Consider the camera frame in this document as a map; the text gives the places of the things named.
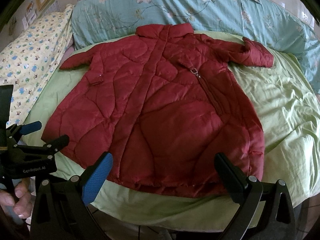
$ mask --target yellow patterned fabric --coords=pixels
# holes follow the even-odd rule
[[[13,84],[7,126],[22,124],[72,37],[73,5],[38,19],[0,53],[0,85]]]

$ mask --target bed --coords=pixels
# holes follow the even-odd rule
[[[320,105],[315,93],[320,44],[312,29],[269,0],[81,0],[74,8],[72,30],[75,53],[98,42],[132,35],[140,25],[189,22],[196,33],[242,42],[246,36],[265,45],[274,55],[270,69],[229,64],[250,98],[265,133],[262,181],[286,181],[293,206],[320,192]],[[87,66],[55,70],[25,123],[44,125],[58,104],[79,82]],[[41,131],[23,138],[43,145]],[[83,169],[56,154],[58,177],[69,179]],[[238,205],[228,196],[189,199],[148,194],[105,181],[92,203],[103,212],[139,225],[188,231],[222,231]],[[257,224],[262,206],[252,220]]]

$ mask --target pocket zipper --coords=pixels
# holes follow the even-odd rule
[[[208,83],[206,81],[206,79],[204,77],[202,77],[199,73],[198,70],[191,69],[190,70],[192,74],[194,74],[198,79],[199,79],[199,83],[202,87],[202,89],[204,90],[204,92],[206,93],[210,103],[213,105],[213,107],[216,109],[218,115],[222,114],[222,108],[220,107],[220,105],[218,104],[217,100],[214,98],[213,93],[211,92]]]

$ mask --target green bed sheet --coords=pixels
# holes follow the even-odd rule
[[[241,37],[227,33],[196,33],[242,43]],[[320,192],[320,107],[297,59],[290,54],[269,50],[275,58],[272,68],[245,67],[235,63],[230,63],[229,68],[252,101],[263,126],[266,150],[262,181],[274,183],[283,179],[288,185],[293,206],[297,206]],[[25,123],[40,120],[44,127],[57,105],[87,69],[82,66],[73,70],[56,70]],[[23,140],[29,145],[43,145],[42,132],[43,128]],[[78,164],[61,153],[56,154],[56,163],[58,171],[54,175],[58,177],[69,179],[83,172]],[[133,224],[207,232],[223,230],[239,207],[229,196],[200,199],[162,196],[134,191],[110,181],[105,181],[92,204]],[[261,209],[262,206],[252,220],[252,226],[257,224]]]

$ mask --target jacket's left sleeve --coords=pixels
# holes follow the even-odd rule
[[[233,61],[245,66],[272,67],[273,55],[259,42],[243,37],[244,45],[222,40],[207,40],[223,62]]]

